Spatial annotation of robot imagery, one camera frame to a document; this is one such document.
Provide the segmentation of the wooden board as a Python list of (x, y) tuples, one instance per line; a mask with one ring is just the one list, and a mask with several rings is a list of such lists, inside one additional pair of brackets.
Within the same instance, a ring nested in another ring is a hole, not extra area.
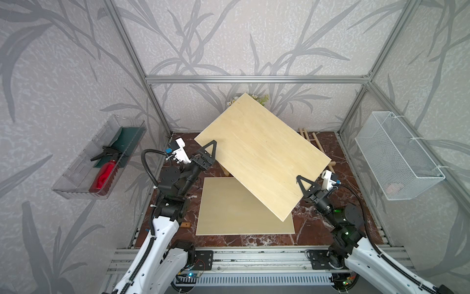
[(316, 180), (331, 162), (308, 140), (248, 94), (195, 138), (216, 141), (216, 159), (280, 220), (302, 198), (297, 176)]
[(196, 235), (294, 234), (292, 215), (280, 220), (236, 178), (205, 178)]

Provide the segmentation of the wooden easel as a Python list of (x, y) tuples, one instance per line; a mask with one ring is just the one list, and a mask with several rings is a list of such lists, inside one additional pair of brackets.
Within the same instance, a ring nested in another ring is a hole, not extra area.
[(231, 175), (231, 173), (224, 166), (220, 165), (220, 168), (222, 169), (224, 176)]
[[(307, 141), (309, 142), (314, 142), (317, 146), (317, 148), (324, 154), (326, 154), (323, 146), (321, 145), (319, 139), (318, 139), (318, 136), (316, 135), (315, 132), (311, 132), (311, 133), (308, 133), (307, 130), (305, 128), (299, 128), (299, 133), (301, 134), (301, 136), (303, 136), (303, 138), (305, 138)], [(335, 170), (334, 170), (334, 165), (336, 164), (336, 162), (334, 160), (332, 160), (329, 165), (328, 165), (328, 170), (331, 171), (332, 173), (335, 173)]]

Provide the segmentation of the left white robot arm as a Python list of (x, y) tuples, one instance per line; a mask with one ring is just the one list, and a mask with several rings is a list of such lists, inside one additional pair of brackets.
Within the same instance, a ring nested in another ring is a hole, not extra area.
[[(143, 167), (158, 191), (151, 205), (149, 232), (126, 274), (113, 289), (115, 294), (162, 294), (182, 270), (193, 267), (195, 247), (192, 242), (171, 240), (180, 229), (190, 200), (191, 187), (202, 172), (216, 162), (217, 142), (202, 146), (191, 158), (184, 150), (182, 138), (165, 151), (146, 149), (141, 154)], [(164, 169), (160, 178), (150, 170), (146, 155), (154, 153), (175, 159), (177, 166)]]

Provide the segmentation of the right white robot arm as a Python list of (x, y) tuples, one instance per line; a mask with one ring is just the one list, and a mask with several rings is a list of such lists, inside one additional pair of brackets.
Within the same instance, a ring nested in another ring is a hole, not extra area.
[[(422, 279), (374, 244), (367, 224), (367, 211), (353, 189), (339, 181), (323, 189), (318, 183), (301, 175), (296, 177), (296, 182), (302, 191), (302, 198), (311, 203), (334, 228), (331, 231), (334, 242), (329, 248), (329, 263), (332, 267), (346, 267), (384, 294), (452, 293), (444, 284), (436, 286)], [(343, 208), (334, 207), (329, 197), (341, 188), (356, 197), (361, 209), (352, 203)]]

